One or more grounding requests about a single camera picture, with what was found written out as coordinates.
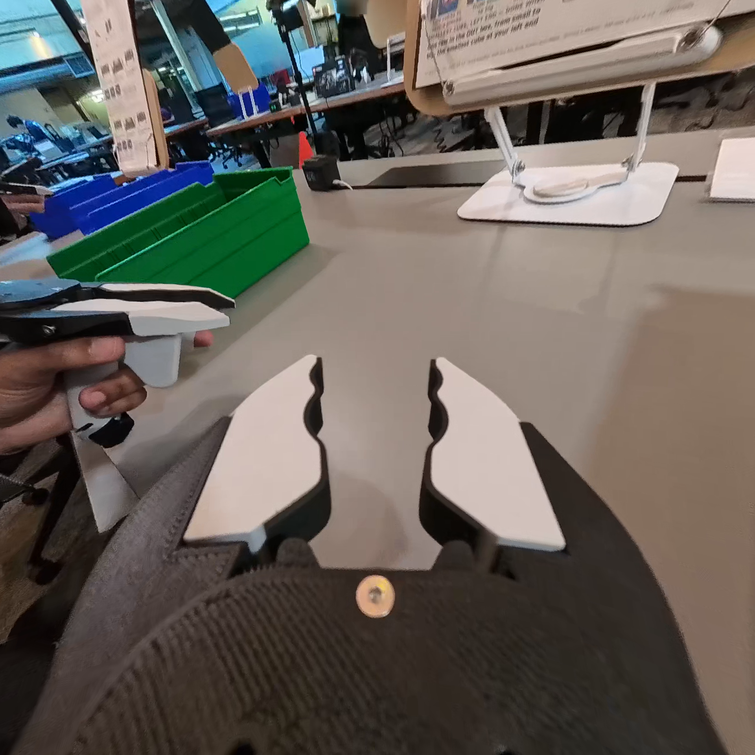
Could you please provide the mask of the white document stand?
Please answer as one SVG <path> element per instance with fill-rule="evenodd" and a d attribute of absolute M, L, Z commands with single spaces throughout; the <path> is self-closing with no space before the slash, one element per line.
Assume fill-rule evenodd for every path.
<path fill-rule="evenodd" d="M 702 26 L 702 25 L 714 25 L 717 26 L 723 34 L 722 45 L 708 60 L 679 68 L 678 70 L 670 70 L 658 74 L 652 74 L 649 79 L 644 80 L 632 80 L 629 78 L 619 79 L 615 81 L 605 81 L 597 85 L 591 85 L 586 88 L 580 88 L 575 90 L 552 90 L 546 94 L 539 94 L 523 99 L 510 99 L 497 102 L 496 100 L 488 101 L 484 103 L 474 103 L 471 105 L 464 105 L 460 107 L 449 106 L 442 95 L 442 85 L 445 81 L 441 80 L 439 83 L 427 86 L 425 88 L 416 88 L 415 76 L 417 71 L 418 54 L 420 52 L 420 32 L 423 29 L 423 21 L 427 15 L 427 11 L 420 8 L 421 2 L 407 2 L 405 12 L 405 87 L 407 95 L 410 101 L 421 112 L 432 116 L 446 116 L 451 114 L 458 114 L 465 111 L 472 111 L 478 109 L 484 109 L 489 106 L 505 106 L 519 105 L 524 103 L 530 103 L 538 100 L 548 99 L 565 99 L 575 96 L 598 93 L 605 90 L 616 90 L 623 88 L 632 88 L 640 85 L 644 85 L 649 82 L 666 82 L 678 79 L 690 79 L 699 76 L 707 76 L 713 74 L 721 74 L 726 72 L 738 71 L 747 69 L 753 66 L 753 2 L 744 2 L 748 7 L 746 11 L 737 10 L 731 15 L 722 15 L 722 11 L 709 21 L 702 21 L 696 24 L 689 24 L 684 26 Z M 678 27 L 663 29 L 661 31 L 675 29 Z M 640 35 L 634 35 L 627 37 L 630 39 Z M 515 66 L 520 66 L 528 63 L 547 60 L 557 56 L 569 55 L 573 53 L 587 52 L 594 49 L 605 48 L 611 44 L 617 42 L 611 42 L 608 44 L 600 44 L 596 46 L 577 49 L 571 52 L 564 52 L 549 57 L 538 58 L 526 63 L 520 63 L 518 65 L 495 68 L 506 69 Z M 451 80 L 456 80 L 465 76 L 456 76 Z"/>

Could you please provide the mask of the grey desk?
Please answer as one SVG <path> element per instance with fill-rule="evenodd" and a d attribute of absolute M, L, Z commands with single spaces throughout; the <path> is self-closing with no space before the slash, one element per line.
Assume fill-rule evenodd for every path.
<path fill-rule="evenodd" d="M 710 203 L 720 143 L 652 136 L 680 168 L 630 229 L 462 221 L 470 188 L 298 195 L 309 246 L 243 294 L 151 392 L 116 453 L 140 494 L 306 354 L 324 362 L 327 565 L 429 566 L 416 519 L 429 362 L 532 423 L 621 520 L 666 592 L 730 753 L 753 753 L 753 205 Z"/>

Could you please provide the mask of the green plastic bin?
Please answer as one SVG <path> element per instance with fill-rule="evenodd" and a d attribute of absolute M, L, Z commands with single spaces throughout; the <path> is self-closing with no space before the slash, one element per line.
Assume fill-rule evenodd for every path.
<path fill-rule="evenodd" d="M 192 184 L 48 256 L 60 278 L 236 297 L 309 244 L 290 166 Z"/>

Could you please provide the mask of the black charger box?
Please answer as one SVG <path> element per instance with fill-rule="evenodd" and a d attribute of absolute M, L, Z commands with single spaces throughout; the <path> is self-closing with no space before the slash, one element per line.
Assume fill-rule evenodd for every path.
<path fill-rule="evenodd" d="M 329 192 L 341 186 L 341 175 L 335 156 L 312 156 L 302 161 L 300 169 L 307 186 L 314 192 Z"/>

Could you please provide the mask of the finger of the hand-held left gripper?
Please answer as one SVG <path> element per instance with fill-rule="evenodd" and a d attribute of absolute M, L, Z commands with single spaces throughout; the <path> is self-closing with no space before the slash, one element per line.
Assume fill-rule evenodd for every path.
<path fill-rule="evenodd" d="M 211 288 L 191 285 L 100 282 L 94 286 L 94 297 L 141 303 L 199 303 L 217 310 L 236 307 L 231 297 Z"/>
<path fill-rule="evenodd" d="M 199 331 L 230 324 L 228 312 L 199 303 L 141 303 L 89 298 L 58 304 L 50 310 L 57 330 L 67 336 L 120 335 L 124 363 L 148 387 L 165 388 L 177 381 L 184 343 Z"/>

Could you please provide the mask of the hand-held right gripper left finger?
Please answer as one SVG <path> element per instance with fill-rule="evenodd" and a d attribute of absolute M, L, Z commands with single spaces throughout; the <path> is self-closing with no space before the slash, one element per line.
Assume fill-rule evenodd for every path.
<path fill-rule="evenodd" d="M 323 363 L 306 355 L 252 392 L 225 435 L 184 543 L 243 543 L 253 555 L 288 538 L 312 541 L 331 515 L 323 426 Z"/>

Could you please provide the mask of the printed instruction sheet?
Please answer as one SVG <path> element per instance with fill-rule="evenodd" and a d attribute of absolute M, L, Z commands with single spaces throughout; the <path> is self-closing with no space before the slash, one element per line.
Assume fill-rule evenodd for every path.
<path fill-rule="evenodd" d="M 416 88 L 748 9 L 724 1 L 440 1 L 420 8 L 427 15 Z"/>

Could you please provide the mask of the person's left hand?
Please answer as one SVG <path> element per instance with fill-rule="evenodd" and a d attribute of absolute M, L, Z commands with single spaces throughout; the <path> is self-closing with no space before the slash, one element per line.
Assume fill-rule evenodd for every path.
<path fill-rule="evenodd" d="M 1 355 L 1 454 L 10 455 L 72 429 L 61 374 L 111 363 L 125 354 L 120 337 L 62 341 Z M 79 394 L 83 410 L 96 418 L 132 411 L 147 397 L 143 381 L 121 367 Z"/>

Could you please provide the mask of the black office chair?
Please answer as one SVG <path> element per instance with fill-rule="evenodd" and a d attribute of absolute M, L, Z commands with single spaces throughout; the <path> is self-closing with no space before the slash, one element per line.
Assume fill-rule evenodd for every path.
<path fill-rule="evenodd" d="M 44 549 L 81 478 L 70 435 L 54 441 L 57 450 L 52 457 L 26 478 L 17 470 L 29 451 L 14 451 L 1 461 L 1 505 L 20 498 L 25 506 L 47 507 L 26 562 L 28 578 L 40 586 L 51 583 L 61 571 L 61 563 L 46 559 Z"/>

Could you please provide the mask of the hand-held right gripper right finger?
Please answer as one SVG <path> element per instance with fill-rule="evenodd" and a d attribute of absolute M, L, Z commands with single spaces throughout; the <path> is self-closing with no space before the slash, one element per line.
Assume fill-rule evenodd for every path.
<path fill-rule="evenodd" d="M 478 571 L 496 571 L 509 549 L 566 556 L 565 535 L 516 413 L 444 357 L 429 365 L 427 394 L 424 531 L 443 548 L 465 545 Z"/>

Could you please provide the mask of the laminated paper sheet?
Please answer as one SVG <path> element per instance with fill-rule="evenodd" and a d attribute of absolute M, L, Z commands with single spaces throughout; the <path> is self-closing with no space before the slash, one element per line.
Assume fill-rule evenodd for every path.
<path fill-rule="evenodd" d="M 754 137 L 722 140 L 707 198 L 714 203 L 754 203 Z"/>

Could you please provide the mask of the brown document board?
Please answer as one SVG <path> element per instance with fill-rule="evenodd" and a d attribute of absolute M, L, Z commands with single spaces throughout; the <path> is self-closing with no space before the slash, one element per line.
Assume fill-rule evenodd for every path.
<path fill-rule="evenodd" d="M 169 164 L 156 82 L 140 61 L 133 5 L 81 1 L 118 166 L 130 178 Z"/>

